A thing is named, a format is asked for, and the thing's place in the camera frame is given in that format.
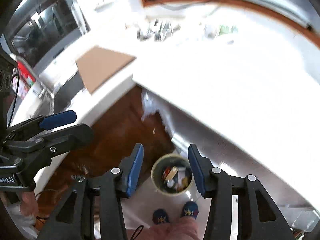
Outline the person left hand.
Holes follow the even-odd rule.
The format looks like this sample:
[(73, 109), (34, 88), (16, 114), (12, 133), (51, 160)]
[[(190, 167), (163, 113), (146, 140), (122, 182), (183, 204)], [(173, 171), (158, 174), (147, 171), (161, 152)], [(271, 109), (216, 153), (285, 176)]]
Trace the person left hand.
[(20, 205), (20, 212), (25, 217), (33, 215), (36, 217), (39, 212), (39, 205), (36, 201), (34, 191), (22, 193), (22, 202)]

